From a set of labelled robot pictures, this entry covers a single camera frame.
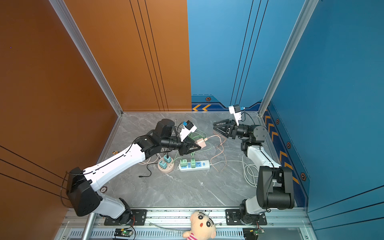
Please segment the pink charger block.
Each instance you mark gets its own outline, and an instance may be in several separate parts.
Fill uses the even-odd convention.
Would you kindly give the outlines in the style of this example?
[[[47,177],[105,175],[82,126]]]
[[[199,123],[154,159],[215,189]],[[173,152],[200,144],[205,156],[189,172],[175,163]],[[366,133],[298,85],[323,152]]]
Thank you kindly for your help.
[[[207,146],[206,140],[204,138],[196,140],[196,144],[200,146],[202,149]]]

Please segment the teal charger with black cable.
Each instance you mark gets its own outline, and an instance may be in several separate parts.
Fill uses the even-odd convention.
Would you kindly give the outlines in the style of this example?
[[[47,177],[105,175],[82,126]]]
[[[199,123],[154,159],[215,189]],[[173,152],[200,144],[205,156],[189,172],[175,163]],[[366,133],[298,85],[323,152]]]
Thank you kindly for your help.
[[[169,163],[172,162],[172,158],[170,156],[168,156],[168,155],[165,155],[164,156],[164,161],[169,164]]]

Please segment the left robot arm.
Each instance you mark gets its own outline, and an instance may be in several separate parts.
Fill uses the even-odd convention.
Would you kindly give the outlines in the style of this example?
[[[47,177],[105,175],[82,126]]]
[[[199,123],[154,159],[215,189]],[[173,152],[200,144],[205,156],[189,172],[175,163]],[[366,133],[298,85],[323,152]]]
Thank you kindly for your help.
[[[178,131],[174,121],[162,119],[155,129],[137,137],[117,155],[84,170],[79,167],[72,169],[68,174],[66,195],[77,216],[94,213],[121,224],[128,223],[133,213],[127,202],[105,195],[102,187],[128,168],[154,155],[178,151],[183,156],[200,150],[201,146],[189,136],[197,126],[186,121],[180,127]]]

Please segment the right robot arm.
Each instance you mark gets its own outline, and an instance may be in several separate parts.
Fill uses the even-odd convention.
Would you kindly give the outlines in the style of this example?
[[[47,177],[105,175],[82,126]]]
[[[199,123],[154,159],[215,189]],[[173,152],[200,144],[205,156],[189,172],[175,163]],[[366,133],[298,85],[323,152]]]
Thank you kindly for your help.
[[[260,215],[273,209],[286,210],[295,206],[292,170],[283,167],[270,157],[262,143],[268,135],[261,125],[237,124],[235,120],[213,123],[213,129],[227,138],[240,138],[241,150],[256,166],[258,183],[256,195],[240,204],[240,220],[254,225]]]

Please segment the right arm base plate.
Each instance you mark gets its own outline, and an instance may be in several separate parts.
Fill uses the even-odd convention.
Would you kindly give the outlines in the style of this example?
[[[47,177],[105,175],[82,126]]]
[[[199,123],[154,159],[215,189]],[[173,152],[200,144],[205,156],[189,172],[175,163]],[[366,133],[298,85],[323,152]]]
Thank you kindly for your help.
[[[228,226],[238,225],[255,225],[255,226],[266,226],[267,218],[264,213],[261,215],[250,215],[240,213],[239,209],[226,209],[226,223]]]

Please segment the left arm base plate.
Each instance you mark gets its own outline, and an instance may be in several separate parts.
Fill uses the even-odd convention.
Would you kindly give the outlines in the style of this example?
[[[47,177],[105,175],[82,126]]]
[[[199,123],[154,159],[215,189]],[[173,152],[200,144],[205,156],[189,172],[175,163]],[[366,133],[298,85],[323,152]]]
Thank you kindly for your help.
[[[147,217],[146,209],[131,210],[129,213],[123,213],[122,217],[117,219],[105,218],[105,226],[144,226]]]

